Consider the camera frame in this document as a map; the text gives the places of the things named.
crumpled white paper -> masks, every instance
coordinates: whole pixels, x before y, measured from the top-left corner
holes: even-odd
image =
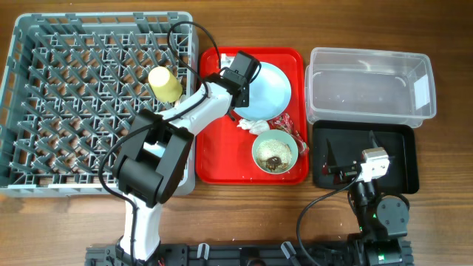
[[[251,134],[259,135],[265,131],[268,131],[269,124],[265,120],[258,120],[258,121],[249,121],[246,119],[240,119],[238,126],[244,130],[250,130]]]

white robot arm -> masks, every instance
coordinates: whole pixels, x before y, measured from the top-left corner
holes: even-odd
[[[202,85],[172,109],[158,114],[143,110],[137,116],[131,132],[150,123],[156,124],[156,129],[126,141],[112,169],[114,177],[120,180],[119,189],[138,208],[133,214],[132,206],[126,204],[125,234],[116,248],[122,260],[130,261],[131,241],[134,241],[135,260],[144,263],[155,254],[160,244],[162,204],[180,181],[194,136],[232,108],[248,106],[249,80],[259,65],[253,56],[239,52],[223,75],[214,73],[207,78],[208,91]],[[166,122],[188,109],[179,119]],[[135,239],[132,239],[133,215],[136,215]]]

gray plastic basket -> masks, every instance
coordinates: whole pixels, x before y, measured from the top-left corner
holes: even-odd
[[[154,98],[147,74],[168,67],[190,96],[195,77],[166,44],[186,12],[24,14],[16,20],[1,82],[0,193],[12,197],[105,194],[98,164]],[[197,68],[195,27],[171,34],[179,56]],[[115,156],[104,177],[111,175]],[[194,189],[194,147],[175,194]]]

wooden table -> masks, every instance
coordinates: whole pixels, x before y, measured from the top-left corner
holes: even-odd
[[[421,189],[408,195],[417,265],[473,263],[473,4],[467,1],[1,1],[0,65],[22,13],[185,10],[220,46],[293,47],[308,64],[314,47],[425,53],[432,61],[438,113],[415,130]],[[200,51],[210,41],[200,34]],[[198,182],[169,200],[165,243],[295,240],[302,208],[327,191],[301,185],[217,186]],[[123,234],[124,203],[110,196],[0,197],[0,265],[83,265],[85,248]],[[305,239],[345,239],[358,230],[340,194],[303,221]]]

yellow cup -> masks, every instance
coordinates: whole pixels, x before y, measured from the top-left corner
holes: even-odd
[[[162,102],[175,102],[183,93],[183,86],[164,66],[158,66],[148,74],[148,82],[154,96]]]

